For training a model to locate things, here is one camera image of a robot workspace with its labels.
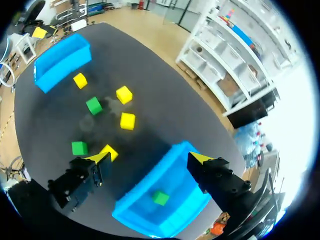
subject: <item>white shelving unit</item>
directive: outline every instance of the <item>white shelving unit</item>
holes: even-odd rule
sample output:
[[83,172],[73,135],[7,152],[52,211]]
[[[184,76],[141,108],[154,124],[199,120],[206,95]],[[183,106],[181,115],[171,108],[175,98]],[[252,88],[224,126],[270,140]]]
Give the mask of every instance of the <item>white shelving unit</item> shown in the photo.
[[220,17],[216,17],[212,19],[215,23],[220,25],[224,30],[226,30],[235,40],[237,40],[245,49],[246,51],[250,54],[250,56],[253,58],[254,62],[259,66],[263,74],[265,75],[266,79],[268,82],[271,82],[272,80],[269,77],[269,74],[267,73],[265,67],[263,66],[262,62],[259,60],[257,55],[254,54],[254,52],[250,49],[250,47],[245,43],[244,40],[242,40],[241,37],[239,37],[230,27],[227,26],[226,22],[223,21]]
[[231,108],[229,98],[220,90],[219,86],[216,83],[210,84],[209,81],[186,60],[185,56],[181,58],[181,61],[183,61],[192,71],[194,71],[198,75],[198,77],[208,86],[208,88],[213,93],[215,93],[216,98],[220,101],[225,109],[229,110]]
[[271,37],[271,39],[275,42],[275,44],[278,46],[280,52],[282,55],[289,59],[291,58],[291,53],[288,50],[287,46],[284,46],[285,40],[280,39],[278,34],[275,30],[267,23],[265,19],[261,17],[261,14],[257,12],[256,9],[254,9],[252,6],[250,6],[247,2],[243,0],[230,0],[232,3],[237,5],[239,8],[243,9],[245,12],[247,12],[254,20],[258,22],[258,24],[268,33],[268,35]]
[[[237,2],[239,5],[243,7],[245,5],[248,6],[246,3],[243,3],[242,0],[226,0],[226,1],[232,1]],[[215,94],[217,99],[221,102],[222,106],[225,108],[225,112],[223,113],[223,116],[228,116],[232,113],[235,113],[236,111],[250,105],[251,103],[255,102],[256,100],[262,98],[266,94],[272,92],[276,88],[276,82],[275,79],[278,79],[277,76],[271,78],[268,71],[266,70],[265,66],[261,62],[261,60],[257,57],[257,55],[254,53],[254,51],[246,44],[246,42],[238,35],[236,34],[227,24],[225,21],[223,21],[221,18],[218,17],[219,13],[217,15],[212,14],[212,9],[215,9],[216,7],[216,0],[208,0],[206,3],[206,6],[201,14],[201,16],[198,19],[198,22],[196,23],[195,27],[193,28],[189,38],[187,39],[186,43],[184,44],[181,52],[179,53],[178,57],[176,58],[176,63],[179,63],[182,61],[185,63],[192,71],[197,74],[197,76],[208,86],[208,88]],[[256,18],[259,17],[258,13],[254,13],[252,15],[255,15]],[[254,94],[252,94],[250,91],[248,91],[242,82],[243,78],[239,78],[239,73],[243,69],[243,65],[240,65],[239,67],[236,67],[235,69],[232,69],[229,64],[230,62],[227,62],[225,59],[223,59],[220,56],[221,51],[218,51],[219,48],[216,46],[214,49],[210,46],[210,44],[205,43],[202,40],[201,33],[204,28],[208,27],[208,21],[213,21],[214,25],[217,24],[217,26],[220,28],[219,30],[223,30],[228,34],[228,39],[223,42],[225,45],[229,45],[229,40],[232,40],[230,42],[231,45],[234,43],[237,44],[237,46],[241,46],[243,59],[246,59],[247,67],[248,65],[255,65],[258,67],[258,74],[259,74],[259,85],[254,89]],[[272,28],[269,28],[266,24],[264,28],[266,31],[268,31],[268,34],[273,34],[274,40],[276,40],[275,44],[279,46],[279,49],[281,52],[284,52],[283,45],[280,44],[280,40],[276,38],[277,36],[273,32],[274,30]],[[217,62],[219,66],[222,66],[227,73],[233,78],[234,82],[237,84],[239,91],[235,93],[234,96],[227,96],[223,90],[219,87],[217,82],[212,83],[210,79],[206,79],[203,74],[203,67],[195,67],[191,64],[190,61],[187,60],[187,52],[189,49],[194,49],[201,47],[204,52],[202,52],[201,57],[204,58],[208,63],[211,60],[214,60],[214,62]]]

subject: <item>blue box on shelf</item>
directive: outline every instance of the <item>blue box on shelf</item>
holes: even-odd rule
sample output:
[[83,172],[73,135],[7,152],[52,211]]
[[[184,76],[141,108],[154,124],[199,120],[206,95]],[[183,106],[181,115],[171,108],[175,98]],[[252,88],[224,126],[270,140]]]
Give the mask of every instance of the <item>blue box on shelf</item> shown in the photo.
[[35,85],[46,94],[68,74],[91,59],[90,43],[75,33],[50,47],[35,60]]
[[[198,151],[187,141],[173,145],[160,162],[115,204],[112,216],[127,227],[152,238],[171,238],[190,224],[208,204],[187,169],[188,153]],[[153,196],[169,196],[164,205]]]

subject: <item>orange object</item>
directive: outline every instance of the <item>orange object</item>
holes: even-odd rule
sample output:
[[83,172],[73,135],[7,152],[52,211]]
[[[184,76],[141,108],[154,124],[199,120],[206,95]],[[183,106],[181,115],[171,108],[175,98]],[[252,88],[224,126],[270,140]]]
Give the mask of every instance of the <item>orange object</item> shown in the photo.
[[210,233],[219,236],[224,233],[225,226],[226,226],[225,224],[215,222],[213,224],[213,228],[210,229]]
[[144,0],[139,1],[138,9],[143,10],[144,9]]

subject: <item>yellow object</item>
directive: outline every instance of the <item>yellow object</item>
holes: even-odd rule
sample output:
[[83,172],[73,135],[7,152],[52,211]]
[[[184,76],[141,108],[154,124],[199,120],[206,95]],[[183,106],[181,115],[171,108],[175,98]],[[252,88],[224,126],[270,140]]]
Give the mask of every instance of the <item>yellow object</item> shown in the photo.
[[56,28],[55,28],[54,26],[52,26],[52,25],[50,25],[50,28],[52,28],[52,29],[55,30],[54,33],[53,33],[53,35],[55,35],[55,34],[57,33],[58,29],[56,29]]
[[122,86],[117,91],[115,91],[116,97],[120,100],[122,104],[127,104],[133,98],[132,92],[126,87]]
[[136,116],[131,113],[123,112],[121,114],[120,127],[126,130],[133,130],[135,128]]
[[111,162],[113,162],[118,156],[118,153],[108,144],[100,151],[100,153],[111,153]]
[[209,156],[205,156],[196,152],[190,152],[201,164],[204,164],[205,161],[208,161],[210,159],[214,159]]
[[95,161],[95,164],[97,164],[101,159],[104,158],[104,156],[107,155],[107,152],[102,152],[97,155],[88,156],[85,159],[89,159],[91,161]]
[[88,84],[85,76],[81,72],[77,76],[75,76],[73,80],[79,89],[83,89],[84,86]]
[[36,27],[34,32],[32,33],[32,37],[38,38],[38,39],[43,39],[46,35],[47,31],[42,29],[41,27]]

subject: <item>cardboard box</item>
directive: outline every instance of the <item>cardboard box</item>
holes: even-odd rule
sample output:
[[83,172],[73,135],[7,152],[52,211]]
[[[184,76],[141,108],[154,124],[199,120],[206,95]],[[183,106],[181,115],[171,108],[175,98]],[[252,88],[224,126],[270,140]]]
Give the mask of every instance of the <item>cardboard box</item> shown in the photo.
[[219,80],[217,84],[227,97],[233,96],[240,89],[229,73],[226,73],[224,79]]
[[[85,4],[86,0],[79,0],[79,5]],[[70,0],[53,0],[50,3],[50,8],[55,8],[56,14],[60,14],[68,9],[70,9],[72,6],[70,4]]]
[[192,78],[193,80],[195,80],[198,76],[197,74],[194,73],[194,71],[192,71],[191,69],[187,69],[185,70],[186,74],[189,75],[190,78]]
[[185,65],[182,61],[176,64],[182,71],[186,71],[188,69],[187,65]]
[[196,82],[200,86],[201,91],[204,91],[207,89],[207,85],[201,79],[197,79]]

